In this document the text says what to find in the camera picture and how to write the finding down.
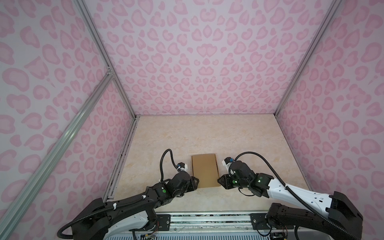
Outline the brown cardboard box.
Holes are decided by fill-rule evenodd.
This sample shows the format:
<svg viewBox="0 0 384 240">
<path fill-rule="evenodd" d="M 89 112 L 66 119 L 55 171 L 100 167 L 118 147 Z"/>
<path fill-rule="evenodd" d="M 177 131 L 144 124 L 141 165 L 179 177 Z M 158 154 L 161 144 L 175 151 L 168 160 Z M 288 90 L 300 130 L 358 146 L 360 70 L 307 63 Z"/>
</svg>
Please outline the brown cardboard box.
<svg viewBox="0 0 384 240">
<path fill-rule="evenodd" d="M 220 187 L 219 171 L 215 154 L 192 155 L 193 175 L 199 180 L 198 188 Z"/>
</svg>

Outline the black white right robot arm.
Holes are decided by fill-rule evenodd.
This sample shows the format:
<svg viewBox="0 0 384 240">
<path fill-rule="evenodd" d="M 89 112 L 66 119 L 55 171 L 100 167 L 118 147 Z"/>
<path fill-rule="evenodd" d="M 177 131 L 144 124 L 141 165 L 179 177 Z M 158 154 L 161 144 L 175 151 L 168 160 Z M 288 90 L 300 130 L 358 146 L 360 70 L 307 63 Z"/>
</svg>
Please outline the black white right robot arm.
<svg viewBox="0 0 384 240">
<path fill-rule="evenodd" d="M 246 163 L 233 158 L 223 160 L 228 173 L 218 179 L 226 190 L 247 189 L 252 197 L 265 197 L 291 204 L 271 204 L 265 219 L 273 228 L 294 226 L 325 233 L 334 240 L 360 240 L 363 216 L 343 193 L 312 192 L 268 174 L 255 173 Z"/>
</svg>

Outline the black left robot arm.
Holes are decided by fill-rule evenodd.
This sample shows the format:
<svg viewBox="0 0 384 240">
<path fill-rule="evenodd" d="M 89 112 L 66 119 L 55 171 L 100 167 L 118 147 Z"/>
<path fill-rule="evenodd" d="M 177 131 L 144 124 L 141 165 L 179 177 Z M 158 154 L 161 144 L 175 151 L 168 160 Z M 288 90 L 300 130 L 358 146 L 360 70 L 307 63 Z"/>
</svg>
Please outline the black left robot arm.
<svg viewBox="0 0 384 240">
<path fill-rule="evenodd" d="M 102 198 L 91 201 L 72 221 L 73 240 L 103 240 L 112 233 L 116 224 L 131 218 L 132 230 L 151 230 L 158 221 L 155 209 L 170 204 L 174 198 L 198 188 L 199 179 L 185 171 L 172 179 L 146 187 L 143 193 L 118 201 L 104 202 Z"/>
</svg>

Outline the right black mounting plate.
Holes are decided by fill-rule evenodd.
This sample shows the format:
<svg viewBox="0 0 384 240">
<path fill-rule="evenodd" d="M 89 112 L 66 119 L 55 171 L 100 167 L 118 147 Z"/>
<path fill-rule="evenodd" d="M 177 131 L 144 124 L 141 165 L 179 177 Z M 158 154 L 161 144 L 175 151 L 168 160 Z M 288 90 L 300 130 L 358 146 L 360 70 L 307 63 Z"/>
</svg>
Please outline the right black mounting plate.
<svg viewBox="0 0 384 240">
<path fill-rule="evenodd" d="M 250 219 L 252 228 L 255 231 L 269 231 L 271 229 L 266 220 L 266 213 L 252 213 Z"/>
</svg>

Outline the black mounting plate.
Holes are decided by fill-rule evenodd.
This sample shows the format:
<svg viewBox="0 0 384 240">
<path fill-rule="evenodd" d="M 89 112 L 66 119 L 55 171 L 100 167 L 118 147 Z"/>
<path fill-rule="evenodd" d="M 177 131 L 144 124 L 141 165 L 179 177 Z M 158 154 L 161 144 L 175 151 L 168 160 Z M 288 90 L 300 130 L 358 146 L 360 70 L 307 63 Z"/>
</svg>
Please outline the black mounting plate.
<svg viewBox="0 0 384 240">
<path fill-rule="evenodd" d="M 250 219 L 252 228 L 255 231 L 269 231 L 271 229 L 266 220 L 266 213 L 252 213 Z"/>
<path fill-rule="evenodd" d="M 138 219 L 130 231 L 169 231 L 171 224 L 170 215 L 156 215 L 156 216 L 147 216 L 146 212 L 143 212 L 143 215 L 135 215 L 135 218 Z"/>
</svg>

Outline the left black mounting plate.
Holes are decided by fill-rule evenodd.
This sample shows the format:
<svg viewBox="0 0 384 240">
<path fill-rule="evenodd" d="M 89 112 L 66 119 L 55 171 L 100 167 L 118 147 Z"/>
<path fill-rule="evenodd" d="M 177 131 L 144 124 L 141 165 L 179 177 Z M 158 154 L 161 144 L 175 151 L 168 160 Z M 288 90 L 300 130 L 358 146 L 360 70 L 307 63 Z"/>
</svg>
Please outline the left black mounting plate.
<svg viewBox="0 0 384 240">
<path fill-rule="evenodd" d="M 135 215 L 135 218 L 138 219 L 130 231 L 169 231 L 171 224 L 170 215 L 156 215 L 156 216 L 147 216 L 146 212 L 143 212 L 143 215 Z"/>
</svg>

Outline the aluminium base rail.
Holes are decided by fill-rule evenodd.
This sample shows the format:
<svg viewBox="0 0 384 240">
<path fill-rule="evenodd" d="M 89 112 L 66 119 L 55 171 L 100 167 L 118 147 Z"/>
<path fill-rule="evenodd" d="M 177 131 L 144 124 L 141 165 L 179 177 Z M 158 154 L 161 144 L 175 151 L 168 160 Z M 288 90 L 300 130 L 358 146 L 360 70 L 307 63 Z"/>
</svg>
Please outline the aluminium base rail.
<svg viewBox="0 0 384 240">
<path fill-rule="evenodd" d="M 159 212 L 170 215 L 169 231 L 130 231 L 129 218 L 112 228 L 104 240 L 330 240 L 325 233 L 304 227 L 278 227 L 269 231 L 253 230 L 250 214 L 256 212 Z"/>
</svg>

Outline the back left aluminium post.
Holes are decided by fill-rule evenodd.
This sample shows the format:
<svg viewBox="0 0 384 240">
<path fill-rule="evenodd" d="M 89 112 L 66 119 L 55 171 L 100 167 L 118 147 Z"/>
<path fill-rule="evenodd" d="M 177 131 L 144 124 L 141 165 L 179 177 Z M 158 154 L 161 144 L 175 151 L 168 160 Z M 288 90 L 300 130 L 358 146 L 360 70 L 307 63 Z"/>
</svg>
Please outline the back left aluminium post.
<svg viewBox="0 0 384 240">
<path fill-rule="evenodd" d="M 97 30 L 96 24 L 95 24 L 95 22 L 91 16 L 91 13 L 87 7 L 86 2 L 83 0 L 74 0 L 73 2 L 75 4 L 75 6 L 77 7 L 79 14 L 82 17 L 82 19 L 85 23 L 85 26 L 88 29 L 106 68 L 108 69 L 108 72 L 112 75 L 113 82 L 114 82 L 115 86 L 117 87 L 120 96 L 123 99 L 123 103 L 125 104 L 126 108 L 128 109 L 130 116 L 135 120 L 137 116 L 133 111 L 133 108 L 132 108 L 131 103 L 129 101 L 128 95 L 124 90 L 123 84 L 121 83 L 121 80 L 120 80 L 120 78 L 116 72 L 115 67 L 113 66 L 111 58 L 107 52 L 105 44 L 102 41 L 102 38 L 101 38 L 101 36 Z"/>
</svg>

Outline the aluminium post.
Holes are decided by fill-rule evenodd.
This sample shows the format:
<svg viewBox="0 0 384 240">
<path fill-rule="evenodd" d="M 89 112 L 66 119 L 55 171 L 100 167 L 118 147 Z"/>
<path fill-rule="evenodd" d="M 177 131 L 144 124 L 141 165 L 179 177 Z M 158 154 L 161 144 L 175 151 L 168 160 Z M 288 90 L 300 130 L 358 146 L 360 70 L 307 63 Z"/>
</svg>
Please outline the aluminium post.
<svg viewBox="0 0 384 240">
<path fill-rule="evenodd" d="M 74 0 L 73 2 L 75 4 L 75 6 L 77 7 L 79 14 L 82 17 L 82 19 L 85 23 L 85 26 L 88 29 L 106 68 L 108 69 L 108 72 L 112 75 L 113 82 L 114 82 L 115 86 L 117 87 L 120 96 L 123 99 L 123 103 L 125 104 L 126 108 L 128 109 L 130 116 L 135 120 L 137 116 L 133 111 L 133 108 L 132 108 L 131 103 L 129 101 L 128 95 L 124 90 L 123 84 L 121 83 L 121 80 L 120 80 L 120 78 L 116 72 L 115 67 L 113 66 L 111 58 L 107 52 L 105 44 L 102 41 L 102 38 L 101 38 L 101 36 L 97 30 L 96 24 L 95 24 L 95 22 L 91 16 L 91 13 L 87 7 L 86 2 L 83 0 Z"/>
<path fill-rule="evenodd" d="M 275 118 L 277 119 L 279 114 L 282 112 L 283 107 L 285 106 L 286 102 L 288 101 L 289 96 L 293 92 L 294 87 L 300 80 L 301 76 L 303 75 L 303 72 L 307 65 L 309 64 L 312 56 L 315 54 L 322 38 L 325 36 L 327 33 L 328 29 L 332 25 L 335 17 L 337 16 L 339 10 L 341 9 L 342 5 L 344 4 L 345 1 L 342 0 L 334 0 L 331 2 L 331 5 L 325 14 L 321 24 L 318 27 L 318 30 L 316 31 L 313 39 L 310 42 L 310 45 L 305 52 L 303 59 L 301 60 L 300 64 L 298 65 L 297 70 L 295 71 L 290 83 L 288 84 L 287 89 L 285 90 L 283 97 L 278 104 L 278 107 L 274 113 Z"/>
</svg>

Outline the left aluminium frame strut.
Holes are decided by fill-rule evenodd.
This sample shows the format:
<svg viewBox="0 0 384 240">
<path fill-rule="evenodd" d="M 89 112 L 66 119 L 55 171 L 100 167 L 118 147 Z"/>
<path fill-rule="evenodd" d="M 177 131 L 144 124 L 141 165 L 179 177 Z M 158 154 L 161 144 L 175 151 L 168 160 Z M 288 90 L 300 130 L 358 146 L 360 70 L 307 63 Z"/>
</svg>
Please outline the left aluminium frame strut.
<svg viewBox="0 0 384 240">
<path fill-rule="evenodd" d="M 20 194 L 10 205 L 1 220 L 2 240 L 10 238 L 113 78 L 113 73 L 109 73 L 104 76 L 103 80 L 98 84 L 96 89 L 83 104 L 59 140 L 54 144 L 50 152 L 43 159 L 43 162 L 23 187 Z"/>
</svg>

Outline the back right aluminium post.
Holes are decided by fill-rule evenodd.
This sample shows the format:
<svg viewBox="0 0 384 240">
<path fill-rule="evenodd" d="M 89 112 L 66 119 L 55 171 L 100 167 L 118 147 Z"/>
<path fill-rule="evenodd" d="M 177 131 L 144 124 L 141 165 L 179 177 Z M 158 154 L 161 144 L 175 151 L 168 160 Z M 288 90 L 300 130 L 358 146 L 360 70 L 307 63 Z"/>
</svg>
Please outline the back right aluminium post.
<svg viewBox="0 0 384 240">
<path fill-rule="evenodd" d="M 334 0 L 331 2 L 331 5 L 325 14 L 321 24 L 318 27 L 318 30 L 316 31 L 313 39 L 310 42 L 310 45 L 305 52 L 303 59 L 301 60 L 300 64 L 298 65 L 297 70 L 295 71 L 290 83 L 288 84 L 287 89 L 285 90 L 283 97 L 278 104 L 278 107 L 274 113 L 275 118 L 277 119 L 279 114 L 282 112 L 283 107 L 285 106 L 286 102 L 288 101 L 289 96 L 293 92 L 294 87 L 300 80 L 301 76 L 303 75 L 303 72 L 307 65 L 309 64 L 312 56 L 315 54 L 322 38 L 325 36 L 327 33 L 328 29 L 332 25 L 335 17 L 337 16 L 339 10 L 341 9 L 342 5 L 344 4 L 345 1 L 342 0 Z"/>
</svg>

